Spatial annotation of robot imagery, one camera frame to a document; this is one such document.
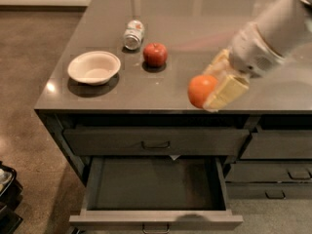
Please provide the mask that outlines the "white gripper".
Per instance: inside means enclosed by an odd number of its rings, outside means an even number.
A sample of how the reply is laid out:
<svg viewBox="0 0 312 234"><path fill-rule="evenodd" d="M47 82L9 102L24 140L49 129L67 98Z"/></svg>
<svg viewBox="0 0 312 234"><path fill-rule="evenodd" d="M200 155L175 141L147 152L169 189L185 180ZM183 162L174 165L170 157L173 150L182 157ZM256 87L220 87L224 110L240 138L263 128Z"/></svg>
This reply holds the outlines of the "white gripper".
<svg viewBox="0 0 312 234"><path fill-rule="evenodd" d="M232 65L240 72L249 73L251 77L263 77L285 60L266 44L254 22L247 23L233 37L228 50L221 50L203 74L221 77L231 70ZM250 81L247 78L227 75L217 83L203 108L207 111L219 111L241 97L249 87Z"/></svg>

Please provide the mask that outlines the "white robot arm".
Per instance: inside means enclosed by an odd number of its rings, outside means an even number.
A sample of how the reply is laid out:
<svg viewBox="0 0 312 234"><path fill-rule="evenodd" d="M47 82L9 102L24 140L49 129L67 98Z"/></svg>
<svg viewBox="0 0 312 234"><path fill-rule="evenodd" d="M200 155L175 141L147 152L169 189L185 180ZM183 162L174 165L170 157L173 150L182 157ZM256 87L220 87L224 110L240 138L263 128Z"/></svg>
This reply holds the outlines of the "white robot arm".
<svg viewBox="0 0 312 234"><path fill-rule="evenodd" d="M311 0L275 0L248 22L218 53L204 73L217 80L203 108L219 111L246 93L252 78L282 65L311 34Z"/></svg>

